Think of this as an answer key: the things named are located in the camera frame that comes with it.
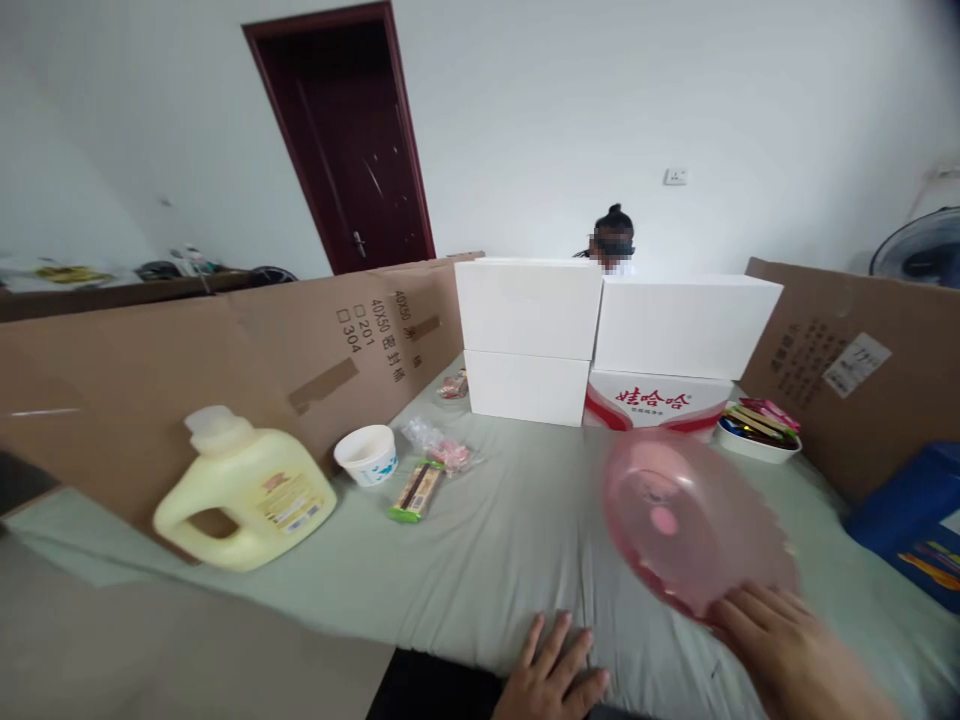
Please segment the person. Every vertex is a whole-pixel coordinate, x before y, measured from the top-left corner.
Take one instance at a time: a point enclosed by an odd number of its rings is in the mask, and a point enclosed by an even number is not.
[[[620,203],[617,203],[597,220],[590,236],[590,247],[574,257],[588,257],[600,263],[605,275],[633,275],[636,272],[631,261],[634,250],[633,222],[629,215],[620,211]]]
[[[899,720],[859,658],[796,596],[748,582],[715,603],[708,620],[743,663],[771,720]],[[537,615],[491,720],[582,720],[599,702],[606,670],[574,682],[591,631],[560,654],[571,622],[560,613],[536,657],[545,623]]]

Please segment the white bowl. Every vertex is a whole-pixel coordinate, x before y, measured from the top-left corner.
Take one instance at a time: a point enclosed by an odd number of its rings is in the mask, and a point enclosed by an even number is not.
[[[397,469],[393,430],[386,425],[368,425],[354,430],[337,443],[333,459],[360,487],[379,485]]]
[[[796,450],[784,450],[783,448],[775,448],[772,445],[764,445],[754,440],[742,438],[727,430],[719,422],[717,423],[716,437],[720,447],[726,448],[731,452],[752,457],[756,460],[773,463],[774,465],[782,465],[803,450],[803,443],[800,441],[800,438],[797,438],[798,447]]]

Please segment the blue box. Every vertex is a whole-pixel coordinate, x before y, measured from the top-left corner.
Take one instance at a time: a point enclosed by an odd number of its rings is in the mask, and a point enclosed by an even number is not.
[[[960,613],[960,443],[924,446],[844,527],[945,608]]]

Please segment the laundry detergent bottle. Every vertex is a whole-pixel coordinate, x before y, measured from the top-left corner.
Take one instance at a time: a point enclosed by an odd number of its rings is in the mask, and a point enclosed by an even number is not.
[[[337,504],[307,449],[279,430],[254,429],[223,405],[186,419],[200,453],[157,507],[153,527],[198,560],[246,572],[270,562],[320,527]],[[238,529],[202,532],[190,517],[216,508]]]

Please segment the white wall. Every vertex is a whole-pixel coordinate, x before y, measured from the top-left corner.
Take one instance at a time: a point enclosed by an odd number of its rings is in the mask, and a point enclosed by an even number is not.
[[[156,259],[140,228],[69,138],[60,115],[0,48],[0,256]]]
[[[237,267],[322,277],[330,265],[240,27],[314,9],[322,2],[6,0],[0,41],[158,252],[192,242]]]
[[[0,32],[155,247],[313,277],[329,265],[240,25],[339,4],[7,0]],[[621,202],[644,265],[846,268],[960,157],[922,0],[394,7],[440,255],[568,256]]]
[[[438,251],[569,255],[621,202],[646,266],[843,269],[960,149],[922,2],[445,4],[398,11]]]

